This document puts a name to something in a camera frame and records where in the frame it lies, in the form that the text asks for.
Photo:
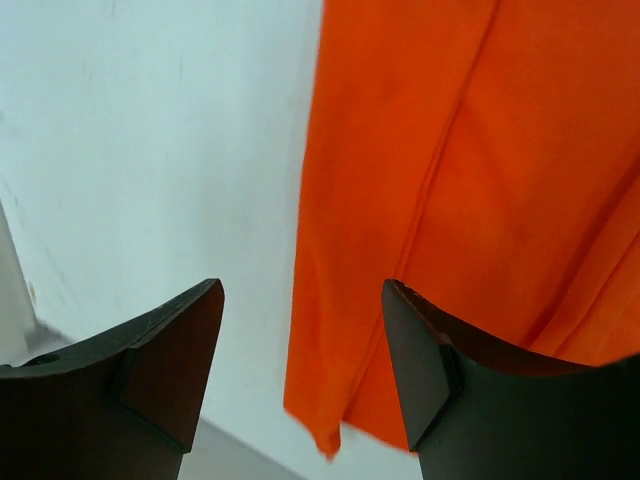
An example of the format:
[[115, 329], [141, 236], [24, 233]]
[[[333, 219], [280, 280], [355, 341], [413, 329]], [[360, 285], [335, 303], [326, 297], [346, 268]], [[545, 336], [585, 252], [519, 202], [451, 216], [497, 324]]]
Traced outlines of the orange t shirt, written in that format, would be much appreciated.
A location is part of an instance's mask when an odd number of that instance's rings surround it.
[[639, 5], [327, 1], [303, 162], [285, 409], [333, 457], [405, 449], [396, 278], [518, 346], [639, 350]]

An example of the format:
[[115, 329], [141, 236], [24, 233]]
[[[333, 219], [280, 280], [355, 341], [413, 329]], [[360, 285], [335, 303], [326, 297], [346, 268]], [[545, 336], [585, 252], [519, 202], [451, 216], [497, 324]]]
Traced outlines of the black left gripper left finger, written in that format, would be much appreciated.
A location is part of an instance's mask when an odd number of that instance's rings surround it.
[[89, 339], [1, 369], [5, 479], [175, 479], [194, 443], [224, 290], [207, 279]]

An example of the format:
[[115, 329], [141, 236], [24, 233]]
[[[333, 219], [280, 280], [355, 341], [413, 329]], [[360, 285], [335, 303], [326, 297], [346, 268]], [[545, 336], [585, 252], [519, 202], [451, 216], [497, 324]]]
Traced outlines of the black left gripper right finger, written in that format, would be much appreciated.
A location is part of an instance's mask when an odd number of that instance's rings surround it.
[[385, 282], [406, 436], [426, 479], [635, 479], [639, 359], [534, 353]]

